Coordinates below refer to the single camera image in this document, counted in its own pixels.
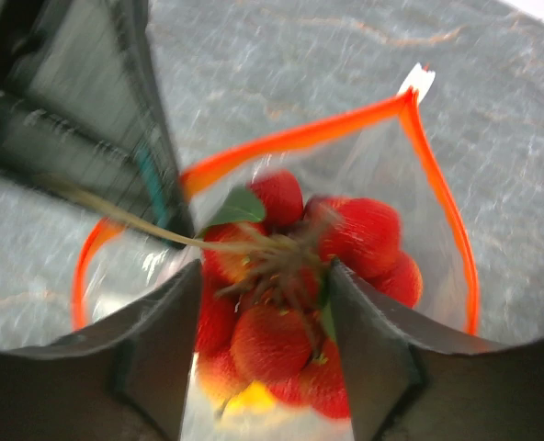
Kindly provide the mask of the clear zip top bag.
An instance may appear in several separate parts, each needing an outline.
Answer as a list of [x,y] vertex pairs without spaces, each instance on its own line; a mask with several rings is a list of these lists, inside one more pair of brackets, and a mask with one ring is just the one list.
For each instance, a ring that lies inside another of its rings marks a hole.
[[[396,208],[402,246],[418,264],[424,290],[411,310],[473,335],[478,329],[478,273],[459,209],[419,111],[435,79],[413,67],[396,96],[342,115],[236,146],[189,167],[180,184],[205,224],[232,187],[292,170],[308,196],[370,197]],[[185,440],[357,440],[351,419],[332,420],[277,402],[266,413],[214,416],[196,372],[189,375]]]

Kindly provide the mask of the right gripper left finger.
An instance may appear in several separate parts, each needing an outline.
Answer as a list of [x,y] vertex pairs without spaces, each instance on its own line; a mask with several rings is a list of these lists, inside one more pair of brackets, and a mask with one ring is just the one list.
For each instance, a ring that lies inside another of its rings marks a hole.
[[194,260],[50,345],[0,350],[0,440],[177,440],[202,288]]

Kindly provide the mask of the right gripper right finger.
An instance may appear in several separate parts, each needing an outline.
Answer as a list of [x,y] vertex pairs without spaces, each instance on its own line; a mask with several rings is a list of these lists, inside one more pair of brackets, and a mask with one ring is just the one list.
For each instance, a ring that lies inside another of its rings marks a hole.
[[544,440],[544,338],[456,331],[333,263],[329,300],[357,440]]

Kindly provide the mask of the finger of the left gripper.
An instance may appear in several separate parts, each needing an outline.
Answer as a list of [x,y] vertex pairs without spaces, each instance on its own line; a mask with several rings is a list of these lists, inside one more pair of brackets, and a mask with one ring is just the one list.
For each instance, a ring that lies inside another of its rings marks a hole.
[[145,1],[0,1],[0,172],[195,232]]

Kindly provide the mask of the red lychee bunch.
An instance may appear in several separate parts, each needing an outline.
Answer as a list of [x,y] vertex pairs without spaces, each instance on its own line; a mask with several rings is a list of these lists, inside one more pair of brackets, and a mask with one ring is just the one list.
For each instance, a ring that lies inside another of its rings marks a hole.
[[202,253],[196,371],[219,413],[260,387],[291,408],[350,415],[329,325],[328,273],[338,260],[380,293],[413,307],[423,294],[402,249],[402,219],[374,198],[303,196],[287,170],[228,194],[196,237]]

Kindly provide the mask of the yellow lemon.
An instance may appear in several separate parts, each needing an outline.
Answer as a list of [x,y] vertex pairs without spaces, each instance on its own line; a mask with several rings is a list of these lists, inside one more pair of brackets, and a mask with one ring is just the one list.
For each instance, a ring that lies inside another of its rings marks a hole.
[[276,404],[277,400],[266,386],[259,381],[253,381],[244,390],[226,397],[221,404],[218,404],[214,416],[221,419],[226,413],[266,413],[274,409]]

